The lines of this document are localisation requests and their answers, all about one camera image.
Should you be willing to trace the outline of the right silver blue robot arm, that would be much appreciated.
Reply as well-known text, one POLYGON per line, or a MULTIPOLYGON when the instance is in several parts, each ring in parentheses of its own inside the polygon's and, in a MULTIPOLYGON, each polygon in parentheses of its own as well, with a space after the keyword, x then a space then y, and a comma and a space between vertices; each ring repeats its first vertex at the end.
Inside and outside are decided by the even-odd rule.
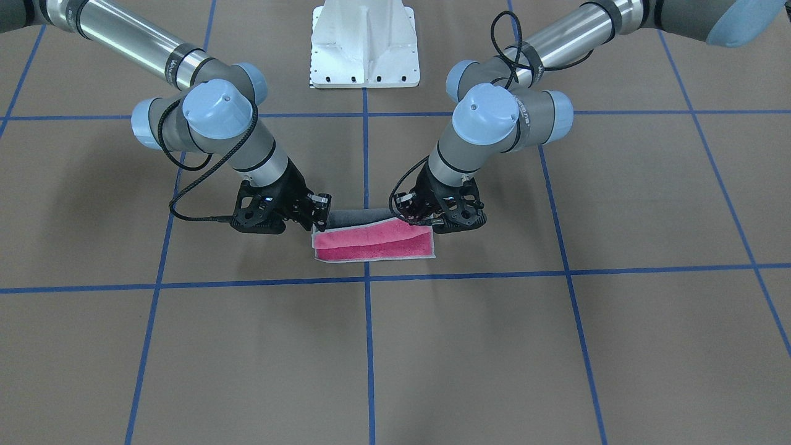
POLYGON ((178 152, 204 154, 201 175, 170 200, 176 219, 227 223, 234 230, 281 234, 286 221, 306 231, 327 225, 331 196, 311 191, 293 161, 259 116, 268 95, 263 74, 249 63, 228 65, 192 43, 113 1, 3 1, 2 32, 53 25, 99 43, 177 88, 172 98, 135 106, 131 127, 138 141, 164 153, 178 168, 178 152), (179 200, 228 164, 241 176, 229 215, 190 216, 179 200))

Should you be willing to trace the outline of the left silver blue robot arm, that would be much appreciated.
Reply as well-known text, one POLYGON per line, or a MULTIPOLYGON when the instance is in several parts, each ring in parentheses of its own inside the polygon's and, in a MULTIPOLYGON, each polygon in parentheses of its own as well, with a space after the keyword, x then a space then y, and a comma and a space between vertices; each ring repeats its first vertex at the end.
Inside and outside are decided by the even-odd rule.
POLYGON ((406 193, 392 190, 389 210, 437 234, 479 228, 486 215, 475 175, 485 162, 570 132, 570 98, 536 89, 546 73, 575 67, 596 48, 641 28, 740 47, 782 11, 789 11, 788 1, 588 1, 529 37, 514 12, 500 12, 489 29, 495 56, 451 68, 446 78, 447 95, 455 102, 451 121, 432 152, 413 167, 415 186, 406 193), (507 47, 495 35, 504 18, 516 29, 516 40, 507 47))

